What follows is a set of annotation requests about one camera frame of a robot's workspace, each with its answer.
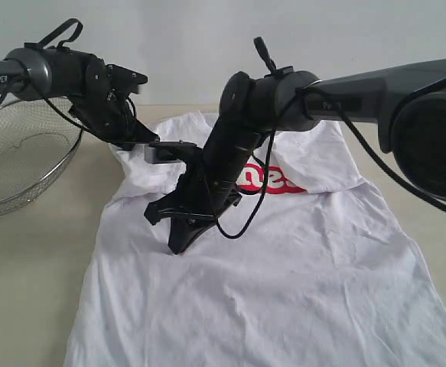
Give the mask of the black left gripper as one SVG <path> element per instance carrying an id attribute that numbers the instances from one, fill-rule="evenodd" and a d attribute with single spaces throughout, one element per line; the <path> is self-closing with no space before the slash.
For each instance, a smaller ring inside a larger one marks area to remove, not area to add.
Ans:
<path id="1" fill-rule="evenodd" d="M 114 90 L 109 82 L 67 84 L 70 114 L 79 119 L 99 140 L 131 151 L 137 144 L 159 141 L 130 109 L 128 96 Z"/>

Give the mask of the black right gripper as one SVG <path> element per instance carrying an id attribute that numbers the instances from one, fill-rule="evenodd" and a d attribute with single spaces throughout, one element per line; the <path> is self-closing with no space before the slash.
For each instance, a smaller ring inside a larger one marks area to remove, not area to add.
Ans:
<path id="1" fill-rule="evenodd" d="M 150 202 L 145 218 L 154 226 L 170 218 L 168 247 L 176 255 L 215 226 L 215 221 L 232 206 L 238 206 L 242 195 L 234 183 L 210 183 L 208 170 L 199 147 L 175 147 L 173 155 L 186 164 L 186 171 L 174 192 Z"/>

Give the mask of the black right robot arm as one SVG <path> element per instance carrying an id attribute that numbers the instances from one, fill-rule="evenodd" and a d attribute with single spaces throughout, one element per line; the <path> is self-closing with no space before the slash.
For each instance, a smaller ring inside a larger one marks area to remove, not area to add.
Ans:
<path id="1" fill-rule="evenodd" d="M 182 161 L 186 170 L 172 192 L 148 204 L 145 218 L 171 221 L 168 245 L 184 252 L 240 201 L 236 181 L 252 153 L 278 132 L 307 132 L 324 120 L 378 128 L 380 151 L 360 144 L 399 186 L 446 213 L 446 59 L 410 63 L 332 80 L 291 67 L 261 79 L 233 75 L 220 99 L 218 119 L 203 147 L 152 142 L 152 164 Z"/>

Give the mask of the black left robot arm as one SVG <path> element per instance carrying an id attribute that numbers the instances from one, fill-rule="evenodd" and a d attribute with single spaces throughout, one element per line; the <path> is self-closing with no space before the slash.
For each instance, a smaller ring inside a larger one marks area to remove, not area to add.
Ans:
<path id="1" fill-rule="evenodd" d="M 0 60 L 0 105 L 8 94 L 21 101 L 44 101 L 71 125 L 130 151 L 159 139 L 138 120 L 130 98 L 147 82 L 146 75 L 107 64 L 94 54 L 28 45 Z M 54 98 L 69 100 L 69 111 L 59 112 Z"/>

